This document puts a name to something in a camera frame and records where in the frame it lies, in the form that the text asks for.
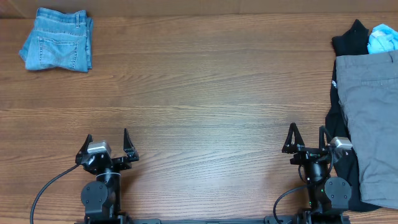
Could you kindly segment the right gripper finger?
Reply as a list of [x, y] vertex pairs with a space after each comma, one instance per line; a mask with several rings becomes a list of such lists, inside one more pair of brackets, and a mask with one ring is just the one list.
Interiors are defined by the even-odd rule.
[[299, 152], [305, 143], [301, 137], [299, 129], [295, 123], [291, 123], [282, 152]]
[[325, 126], [319, 127], [319, 148], [323, 149], [327, 146], [328, 140], [330, 138], [330, 133]]

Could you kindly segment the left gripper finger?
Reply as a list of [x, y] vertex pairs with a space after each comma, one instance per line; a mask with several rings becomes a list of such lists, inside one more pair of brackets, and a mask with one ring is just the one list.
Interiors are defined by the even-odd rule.
[[135, 153], [136, 151], [126, 128], [124, 129], [123, 151], [125, 153]]
[[88, 146], [93, 141], [92, 135], [87, 135], [85, 142], [83, 143], [81, 149], [77, 153], [77, 157], [83, 157], [85, 154], [88, 153]]

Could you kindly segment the grey shorts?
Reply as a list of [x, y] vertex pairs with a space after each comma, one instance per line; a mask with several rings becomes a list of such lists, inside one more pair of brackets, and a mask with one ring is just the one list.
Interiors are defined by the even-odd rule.
[[361, 200], [397, 208], [397, 51], [337, 57], [336, 82]]

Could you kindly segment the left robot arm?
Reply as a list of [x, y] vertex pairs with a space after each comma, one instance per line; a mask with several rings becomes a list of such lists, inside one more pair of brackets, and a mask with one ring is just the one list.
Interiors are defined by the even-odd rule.
[[75, 162], [96, 176], [81, 191], [85, 207], [85, 223], [132, 223], [132, 218], [121, 210], [121, 171], [132, 168], [139, 160], [128, 130], [124, 130], [123, 151], [125, 156], [111, 157], [111, 148], [106, 141], [94, 142], [88, 135], [78, 151]]

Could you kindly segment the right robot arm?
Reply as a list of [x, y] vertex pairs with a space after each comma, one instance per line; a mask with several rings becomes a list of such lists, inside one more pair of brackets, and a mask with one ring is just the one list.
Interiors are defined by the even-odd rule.
[[337, 161], [335, 152], [345, 152], [353, 147], [346, 137], [334, 137], [326, 142], [329, 136], [326, 127], [319, 127], [319, 146], [307, 147], [295, 123], [289, 126], [289, 132], [282, 152], [293, 155], [292, 165], [298, 165], [300, 178], [305, 182], [283, 193], [274, 203], [273, 216], [277, 223], [282, 220], [277, 217], [277, 204], [288, 194], [306, 189], [308, 192], [309, 207], [299, 210], [292, 216], [293, 224], [320, 224], [320, 223], [349, 223], [349, 218], [343, 216], [348, 210], [352, 188], [347, 180], [341, 177], [332, 177], [331, 172]]

